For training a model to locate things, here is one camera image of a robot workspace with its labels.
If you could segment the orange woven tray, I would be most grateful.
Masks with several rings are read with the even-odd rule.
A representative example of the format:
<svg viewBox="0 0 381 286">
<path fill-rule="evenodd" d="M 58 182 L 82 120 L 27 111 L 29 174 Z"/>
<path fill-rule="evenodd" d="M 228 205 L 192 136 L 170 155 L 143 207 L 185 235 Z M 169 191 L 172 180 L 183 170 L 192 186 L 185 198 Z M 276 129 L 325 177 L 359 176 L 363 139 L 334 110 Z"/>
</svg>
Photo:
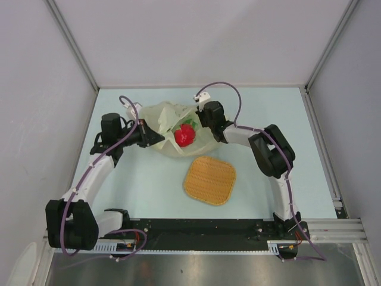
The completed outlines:
<svg viewBox="0 0 381 286">
<path fill-rule="evenodd" d="M 183 187 L 191 198 L 220 206 L 230 199 L 235 181 L 236 170 L 230 163 L 202 156 L 190 165 Z"/>
</svg>

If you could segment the translucent plastic bag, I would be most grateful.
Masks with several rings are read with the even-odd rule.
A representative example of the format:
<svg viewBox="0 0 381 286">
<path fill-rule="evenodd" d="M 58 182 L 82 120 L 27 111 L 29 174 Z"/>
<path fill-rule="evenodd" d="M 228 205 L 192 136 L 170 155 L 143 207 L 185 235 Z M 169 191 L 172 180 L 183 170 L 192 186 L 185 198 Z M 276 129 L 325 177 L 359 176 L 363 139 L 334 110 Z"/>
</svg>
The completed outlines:
<svg viewBox="0 0 381 286">
<path fill-rule="evenodd" d="M 201 126 L 194 105 L 164 101 L 143 107 L 139 117 L 144 119 L 153 131 L 164 137 L 163 141 L 152 147 L 167 157 L 201 156 L 222 146 L 222 143 L 214 139 L 209 128 Z M 187 147 L 180 147 L 175 141 L 174 132 L 181 124 L 189 124 L 195 130 L 195 139 Z"/>
</svg>

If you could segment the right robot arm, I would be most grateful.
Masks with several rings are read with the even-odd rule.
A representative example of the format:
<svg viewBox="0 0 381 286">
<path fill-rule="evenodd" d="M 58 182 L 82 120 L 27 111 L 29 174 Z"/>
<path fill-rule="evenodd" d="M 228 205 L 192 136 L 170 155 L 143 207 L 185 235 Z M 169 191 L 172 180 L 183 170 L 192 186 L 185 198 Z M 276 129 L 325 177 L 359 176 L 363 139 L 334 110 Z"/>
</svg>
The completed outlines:
<svg viewBox="0 0 381 286">
<path fill-rule="evenodd" d="M 220 102 L 196 100 L 196 103 L 196 114 L 202 127 L 209 128 L 216 141 L 239 144 L 252 150 L 258 168 L 270 180 L 274 198 L 274 231 L 281 239 L 290 238 L 301 221 L 290 178 L 296 155 L 280 129 L 276 125 L 264 129 L 236 126 L 225 118 Z"/>
</svg>

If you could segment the red dragon fruit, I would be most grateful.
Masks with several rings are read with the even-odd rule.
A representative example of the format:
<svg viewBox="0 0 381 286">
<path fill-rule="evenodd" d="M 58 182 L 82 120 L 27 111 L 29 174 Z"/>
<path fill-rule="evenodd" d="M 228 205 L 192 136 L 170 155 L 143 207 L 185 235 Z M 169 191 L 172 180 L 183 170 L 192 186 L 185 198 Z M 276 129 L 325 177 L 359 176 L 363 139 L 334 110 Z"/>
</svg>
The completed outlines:
<svg viewBox="0 0 381 286">
<path fill-rule="evenodd" d="M 180 148 L 190 146 L 194 143 L 196 138 L 197 123 L 193 119 L 186 119 L 181 122 L 180 125 L 175 128 L 173 135 L 176 144 Z"/>
</svg>

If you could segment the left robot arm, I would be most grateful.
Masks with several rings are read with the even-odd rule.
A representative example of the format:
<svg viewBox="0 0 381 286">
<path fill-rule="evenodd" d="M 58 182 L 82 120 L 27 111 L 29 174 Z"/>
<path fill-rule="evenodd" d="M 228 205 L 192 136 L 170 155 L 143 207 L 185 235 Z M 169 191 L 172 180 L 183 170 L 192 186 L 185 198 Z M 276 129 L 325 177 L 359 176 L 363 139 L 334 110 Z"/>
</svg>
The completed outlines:
<svg viewBox="0 0 381 286">
<path fill-rule="evenodd" d="M 126 210 L 106 209 L 94 215 L 92 204 L 125 147 L 146 148 L 163 140 L 144 119 L 126 121 L 117 113 L 103 115 L 84 174 L 59 200 L 50 200 L 45 207 L 49 245 L 62 251 L 92 250 L 105 235 L 127 237 L 132 224 Z"/>
</svg>

